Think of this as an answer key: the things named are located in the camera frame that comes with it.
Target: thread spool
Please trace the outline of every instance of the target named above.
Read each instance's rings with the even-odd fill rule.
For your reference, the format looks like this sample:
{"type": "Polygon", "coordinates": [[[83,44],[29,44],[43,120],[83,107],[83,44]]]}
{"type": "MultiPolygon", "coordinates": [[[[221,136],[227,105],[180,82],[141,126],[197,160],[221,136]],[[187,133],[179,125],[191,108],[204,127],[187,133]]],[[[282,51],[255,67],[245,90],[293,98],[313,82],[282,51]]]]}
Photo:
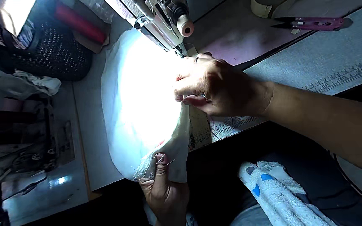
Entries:
{"type": "Polygon", "coordinates": [[[189,37],[194,32],[194,23],[184,14],[178,18],[177,28],[182,36],[189,37]]]}

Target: finger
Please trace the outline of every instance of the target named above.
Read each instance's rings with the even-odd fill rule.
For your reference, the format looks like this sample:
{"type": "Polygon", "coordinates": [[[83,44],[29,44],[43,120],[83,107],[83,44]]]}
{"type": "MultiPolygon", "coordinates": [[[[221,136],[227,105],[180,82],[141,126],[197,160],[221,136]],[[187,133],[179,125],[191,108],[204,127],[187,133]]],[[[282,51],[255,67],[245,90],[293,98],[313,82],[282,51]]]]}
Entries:
{"type": "Polygon", "coordinates": [[[168,158],[165,154],[156,155],[156,176],[154,177],[153,190],[165,192],[168,186],[168,158]]]}
{"type": "Polygon", "coordinates": [[[188,96],[204,93],[204,91],[201,90],[201,85],[199,85],[198,81],[192,77],[187,77],[175,82],[173,88],[174,97],[177,102],[181,102],[184,95],[188,96]]]}
{"type": "Polygon", "coordinates": [[[210,52],[206,52],[204,54],[198,54],[196,57],[197,58],[214,59],[214,57],[212,56],[212,53],[210,53],[210,52]]]}
{"type": "Polygon", "coordinates": [[[189,77],[192,67],[194,66],[196,61],[195,57],[184,57],[181,60],[181,64],[179,65],[178,74],[175,77],[175,81],[181,80],[183,78],[189,77]]]}
{"type": "Polygon", "coordinates": [[[203,96],[190,95],[184,98],[183,103],[185,105],[193,105],[195,107],[204,106],[208,102],[203,96]]]}
{"type": "Polygon", "coordinates": [[[216,107],[213,106],[212,103],[208,102],[203,96],[187,96],[184,98],[183,103],[186,105],[192,105],[209,115],[216,113],[216,107]]]}

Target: white cloth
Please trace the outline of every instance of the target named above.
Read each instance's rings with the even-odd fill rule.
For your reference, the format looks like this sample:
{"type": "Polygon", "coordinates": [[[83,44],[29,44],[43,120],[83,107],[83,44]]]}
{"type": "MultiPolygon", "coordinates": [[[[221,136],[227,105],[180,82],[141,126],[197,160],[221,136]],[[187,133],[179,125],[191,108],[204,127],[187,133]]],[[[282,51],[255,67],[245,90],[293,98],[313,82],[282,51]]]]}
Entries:
{"type": "Polygon", "coordinates": [[[61,86],[57,78],[36,77],[30,73],[15,70],[13,75],[0,77],[0,90],[19,100],[33,94],[55,95],[61,86]]]}
{"type": "Polygon", "coordinates": [[[155,154],[167,154],[168,177],[187,182],[189,108],[174,100],[181,58],[135,29],[106,51],[101,99],[114,165],[130,180],[154,176],[155,154]]]}
{"type": "Polygon", "coordinates": [[[259,161],[257,165],[244,162],[239,178],[251,191],[273,226],[336,226],[314,205],[297,196],[304,189],[277,162],[259,161]]]}

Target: towel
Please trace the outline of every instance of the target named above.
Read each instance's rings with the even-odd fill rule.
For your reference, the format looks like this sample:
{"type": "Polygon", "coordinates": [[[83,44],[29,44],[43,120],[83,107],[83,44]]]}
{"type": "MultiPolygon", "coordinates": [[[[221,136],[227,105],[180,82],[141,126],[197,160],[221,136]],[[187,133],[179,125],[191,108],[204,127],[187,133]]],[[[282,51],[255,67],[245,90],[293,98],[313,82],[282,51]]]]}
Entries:
{"type": "Polygon", "coordinates": [[[273,226],[336,226],[311,205],[304,189],[277,162],[244,162],[239,178],[251,191],[273,226]]]}

